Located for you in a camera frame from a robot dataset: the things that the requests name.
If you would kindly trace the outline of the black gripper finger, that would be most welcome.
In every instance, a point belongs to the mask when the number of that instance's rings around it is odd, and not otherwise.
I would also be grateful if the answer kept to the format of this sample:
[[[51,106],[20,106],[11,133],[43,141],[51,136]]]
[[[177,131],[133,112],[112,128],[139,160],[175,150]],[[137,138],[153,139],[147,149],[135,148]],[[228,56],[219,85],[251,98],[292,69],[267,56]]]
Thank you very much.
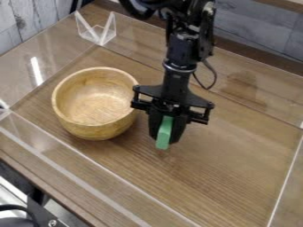
[[[161,118],[163,118],[161,112],[159,112],[155,108],[152,108],[149,112],[149,120],[148,120],[149,136],[152,139],[157,137],[159,128],[161,126]]]
[[[181,114],[173,118],[172,134],[171,134],[171,141],[169,141],[171,144],[175,144],[179,142],[187,123],[188,123],[188,116],[185,114]]]

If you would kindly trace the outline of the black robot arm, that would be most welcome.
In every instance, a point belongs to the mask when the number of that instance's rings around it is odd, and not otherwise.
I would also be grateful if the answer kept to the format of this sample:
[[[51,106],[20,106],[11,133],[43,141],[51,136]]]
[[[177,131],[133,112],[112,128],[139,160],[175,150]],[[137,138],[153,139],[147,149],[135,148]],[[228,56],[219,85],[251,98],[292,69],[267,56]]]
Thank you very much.
[[[157,14],[165,21],[167,55],[163,82],[132,87],[131,107],[148,114],[149,135],[156,147],[179,142],[185,126],[207,124],[213,103],[188,87],[199,64],[213,55],[215,0],[119,0],[137,20]]]

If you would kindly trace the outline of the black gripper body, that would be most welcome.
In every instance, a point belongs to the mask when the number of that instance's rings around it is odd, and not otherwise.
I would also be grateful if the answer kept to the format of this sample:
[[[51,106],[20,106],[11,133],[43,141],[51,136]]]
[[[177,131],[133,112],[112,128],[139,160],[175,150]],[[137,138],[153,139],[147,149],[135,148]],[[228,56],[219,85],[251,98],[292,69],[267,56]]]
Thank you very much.
[[[135,85],[131,107],[143,110],[152,121],[163,117],[184,118],[184,123],[208,124],[213,103],[189,90],[189,78],[196,65],[179,67],[164,63],[164,77],[159,85]]]

